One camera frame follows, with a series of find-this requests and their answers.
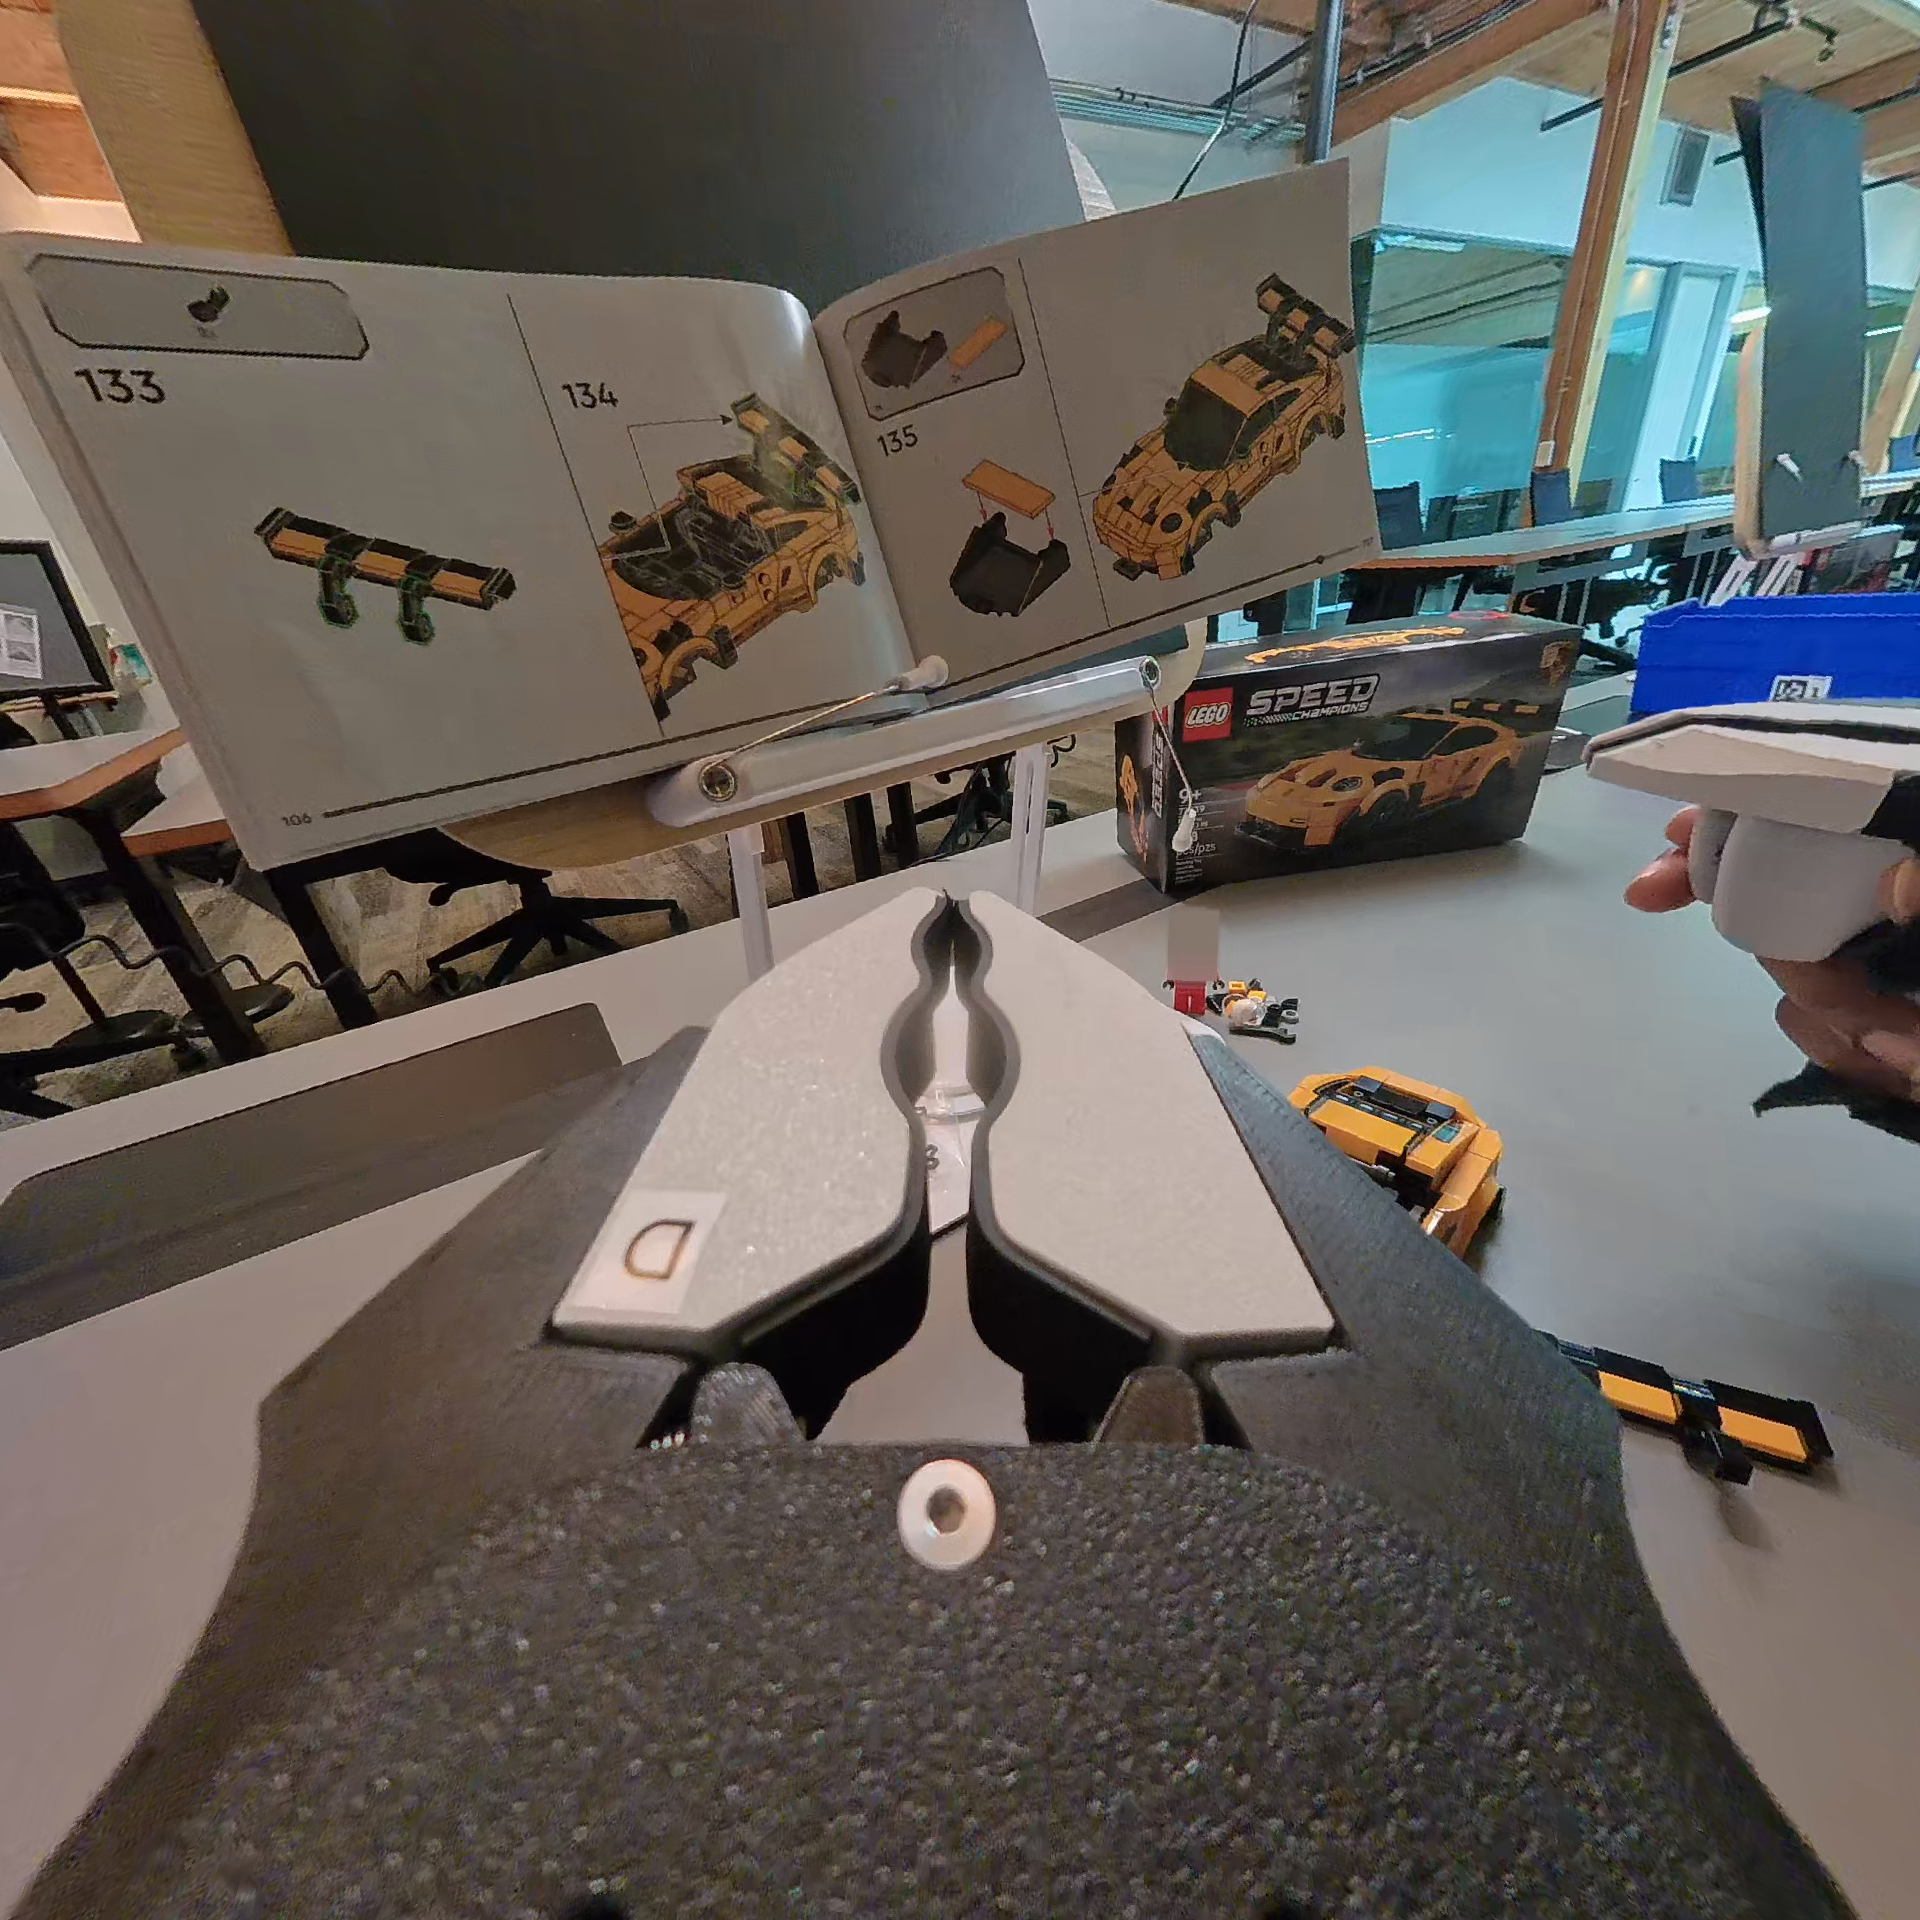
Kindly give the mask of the grey desk with wood edge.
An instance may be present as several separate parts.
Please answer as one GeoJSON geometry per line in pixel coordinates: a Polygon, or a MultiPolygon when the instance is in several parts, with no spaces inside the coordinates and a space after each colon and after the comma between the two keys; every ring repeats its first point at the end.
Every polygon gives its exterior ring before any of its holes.
{"type": "Polygon", "coordinates": [[[143,933],[150,957],[160,960],[205,1041],[229,1065],[247,1058],[244,1049],[233,1051],[233,1037],[251,1041],[251,1034],[233,1026],[223,998],[191,974],[195,962],[208,960],[199,931],[152,861],[134,856],[126,841],[126,828],[160,802],[157,769],[183,744],[177,728],[148,728],[5,749],[1,820],[19,826],[63,818],[85,830],[143,933]]]}

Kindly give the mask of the black office chair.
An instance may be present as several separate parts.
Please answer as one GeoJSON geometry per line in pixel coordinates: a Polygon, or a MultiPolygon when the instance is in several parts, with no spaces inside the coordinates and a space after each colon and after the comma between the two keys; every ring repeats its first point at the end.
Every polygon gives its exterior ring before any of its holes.
{"type": "Polygon", "coordinates": [[[1,977],[49,970],[80,1006],[81,1025],[47,1048],[1,1051],[1,1108],[39,1120],[63,1114],[40,1092],[49,1072],[108,1065],[167,1049],[177,1067],[205,1067],[208,1054],[176,1016],[141,1010],[109,1016],[80,977],[69,949],[89,934],[81,912],[59,892],[36,853],[12,822],[1,826],[1,977]]]}
{"type": "Polygon", "coordinates": [[[492,882],[508,882],[519,898],[513,912],[452,947],[433,952],[425,960],[431,977],[447,977],[455,962],[497,949],[493,965],[483,977],[483,988],[492,990],[504,986],[539,949],[549,949],[558,960],[566,960],[571,947],[595,955],[619,954],[619,945],[600,931],[603,921],[662,917],[668,933],[691,931],[687,915],[676,898],[565,896],[553,892],[549,870],[477,853],[440,830],[422,832],[420,838],[422,874],[431,878],[428,889],[431,905],[446,905],[460,892],[492,882]]]}

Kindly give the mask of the white book stand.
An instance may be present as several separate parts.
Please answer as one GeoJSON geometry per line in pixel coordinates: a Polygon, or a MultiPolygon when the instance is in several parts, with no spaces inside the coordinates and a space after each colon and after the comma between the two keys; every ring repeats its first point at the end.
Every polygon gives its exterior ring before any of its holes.
{"type": "Polygon", "coordinates": [[[867,728],[784,729],[732,752],[705,752],[643,780],[639,801],[657,828],[683,836],[721,832],[736,885],[736,918],[748,981],[775,965],[760,865],[750,828],[812,805],[871,796],[965,761],[1012,755],[1012,901],[1035,915],[1047,830],[1047,745],[1085,725],[1117,723],[1174,704],[1192,683],[1209,626],[1191,620],[1181,648],[1171,634],[1128,644],[1112,658],[1080,664],[1052,678],[975,696],[958,704],[901,710],[867,728]]]}

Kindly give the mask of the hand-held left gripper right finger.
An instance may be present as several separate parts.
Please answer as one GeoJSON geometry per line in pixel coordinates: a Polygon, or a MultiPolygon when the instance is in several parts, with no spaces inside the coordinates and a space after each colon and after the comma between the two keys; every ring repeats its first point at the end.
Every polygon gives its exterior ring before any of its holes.
{"type": "Polygon", "coordinates": [[[966,1307],[1023,1435],[1083,1443],[1140,1370],[1331,1353],[1337,1314],[1211,1065],[1227,1049],[999,896],[959,904],[966,1307]]]}

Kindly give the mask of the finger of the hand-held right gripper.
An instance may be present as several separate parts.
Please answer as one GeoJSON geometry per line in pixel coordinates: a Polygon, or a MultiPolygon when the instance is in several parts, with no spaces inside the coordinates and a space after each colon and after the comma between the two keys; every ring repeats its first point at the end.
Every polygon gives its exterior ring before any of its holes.
{"type": "Polygon", "coordinates": [[[1717,704],[1643,716],[1613,729],[1613,741],[1639,741],[1678,729],[1813,731],[1824,736],[1918,741],[1915,704],[1717,704]]]}
{"type": "Polygon", "coordinates": [[[1872,822],[1912,780],[1912,734],[1892,728],[1661,728],[1590,744],[1595,780],[1661,801],[1820,832],[1904,834],[1872,822]]]}

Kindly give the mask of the yellow lego car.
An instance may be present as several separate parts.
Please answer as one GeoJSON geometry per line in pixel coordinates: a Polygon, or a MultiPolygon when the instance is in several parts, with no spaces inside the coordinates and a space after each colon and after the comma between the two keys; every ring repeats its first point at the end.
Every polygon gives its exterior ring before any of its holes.
{"type": "Polygon", "coordinates": [[[1456,1257],[1499,1213],[1503,1141],[1457,1096],[1367,1067],[1307,1075],[1287,1102],[1456,1257]]]}

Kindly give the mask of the lego instruction booklet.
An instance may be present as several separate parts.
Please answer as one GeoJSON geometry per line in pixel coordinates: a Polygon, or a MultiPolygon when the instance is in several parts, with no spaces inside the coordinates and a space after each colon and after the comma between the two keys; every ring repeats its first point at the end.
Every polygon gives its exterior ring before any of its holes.
{"type": "Polygon", "coordinates": [[[809,312],[5,236],[30,450],[261,869],[1041,682],[1377,550],[1324,161],[809,312]]]}

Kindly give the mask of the person's right hand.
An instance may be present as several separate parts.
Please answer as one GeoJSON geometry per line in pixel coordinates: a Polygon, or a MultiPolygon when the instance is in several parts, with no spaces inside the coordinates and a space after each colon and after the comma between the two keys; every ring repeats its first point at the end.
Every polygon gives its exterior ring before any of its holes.
{"type": "MultiPolygon", "coordinates": [[[[1696,808],[1665,822],[1661,853],[1622,889],[1640,915],[1671,915],[1693,904],[1689,851],[1696,808]]],[[[1912,1106],[1918,1099],[1918,1009],[1878,993],[1855,962],[1784,962],[1760,957],[1777,990],[1775,1025],[1804,1058],[1848,1088],[1912,1106]]]]}

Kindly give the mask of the blue labelled storage bin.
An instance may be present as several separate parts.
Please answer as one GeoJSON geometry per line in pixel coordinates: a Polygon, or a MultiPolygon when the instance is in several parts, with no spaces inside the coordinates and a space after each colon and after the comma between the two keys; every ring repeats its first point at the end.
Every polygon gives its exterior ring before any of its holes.
{"type": "Polygon", "coordinates": [[[1740,597],[1663,609],[1639,626],[1635,716],[1915,699],[1915,592],[1740,597]]]}

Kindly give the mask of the dark hanging acoustic panel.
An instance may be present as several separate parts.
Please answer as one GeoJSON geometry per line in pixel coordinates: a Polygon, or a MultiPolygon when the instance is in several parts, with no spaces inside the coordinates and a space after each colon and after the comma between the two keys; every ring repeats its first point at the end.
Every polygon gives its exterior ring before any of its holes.
{"type": "Polygon", "coordinates": [[[1859,526],[1864,398],[1863,131],[1761,84],[1735,102],[1767,315],[1741,353],[1735,539],[1775,557],[1859,526]]]}

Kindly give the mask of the long grey desk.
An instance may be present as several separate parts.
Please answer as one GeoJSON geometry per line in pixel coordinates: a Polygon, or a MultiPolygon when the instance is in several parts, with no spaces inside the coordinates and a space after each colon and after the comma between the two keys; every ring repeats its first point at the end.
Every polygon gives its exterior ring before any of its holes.
{"type": "Polygon", "coordinates": [[[1470,539],[1427,541],[1383,550],[1348,571],[1347,598],[1363,620],[1404,617],[1430,584],[1509,577],[1519,592],[1597,579],[1640,561],[1693,561],[1735,545],[1737,502],[1731,494],[1661,502],[1629,513],[1564,518],[1470,539]]]}

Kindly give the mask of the yellow black lego spoiler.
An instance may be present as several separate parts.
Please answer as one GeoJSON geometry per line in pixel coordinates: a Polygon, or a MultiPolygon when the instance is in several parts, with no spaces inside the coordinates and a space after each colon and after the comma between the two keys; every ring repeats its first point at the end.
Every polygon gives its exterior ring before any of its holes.
{"type": "MultiPolygon", "coordinates": [[[[1663,1433],[1679,1446],[1673,1404],[1676,1374],[1653,1361],[1585,1347],[1551,1332],[1541,1332],[1541,1337],[1564,1361],[1567,1361],[1629,1426],[1663,1433]]],[[[1744,1443],[1756,1465],[1791,1475],[1813,1475],[1833,1461],[1833,1444],[1816,1408],[1811,1402],[1774,1396],[1725,1380],[1717,1384],[1723,1384],[1718,1393],[1725,1426],[1740,1443],[1744,1443]]]]}

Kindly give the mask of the black computer monitor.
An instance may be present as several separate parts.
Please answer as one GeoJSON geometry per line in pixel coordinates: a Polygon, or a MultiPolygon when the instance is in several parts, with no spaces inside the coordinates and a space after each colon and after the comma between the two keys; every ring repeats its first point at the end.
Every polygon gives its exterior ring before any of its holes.
{"type": "Polygon", "coordinates": [[[111,692],[111,672],[47,541],[1,541],[1,699],[111,692]]]}

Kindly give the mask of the lego set box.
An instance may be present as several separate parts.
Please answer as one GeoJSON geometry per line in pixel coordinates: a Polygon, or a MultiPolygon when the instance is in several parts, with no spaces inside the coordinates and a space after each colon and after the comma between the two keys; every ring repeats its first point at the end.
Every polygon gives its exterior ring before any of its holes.
{"type": "Polygon", "coordinates": [[[1470,611],[1211,642],[1115,728],[1117,851],[1166,896],[1521,838],[1580,628],[1470,611]]]}

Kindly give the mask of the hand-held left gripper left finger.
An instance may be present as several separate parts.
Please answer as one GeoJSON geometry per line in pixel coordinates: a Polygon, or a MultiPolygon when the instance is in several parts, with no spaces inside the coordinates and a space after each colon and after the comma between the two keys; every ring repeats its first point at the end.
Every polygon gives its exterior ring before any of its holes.
{"type": "Polygon", "coordinates": [[[803,1426],[927,1307],[917,1102],[943,896],[911,889],[756,978],[711,1025],[550,1316],[573,1347],[764,1370],[803,1426]]]}

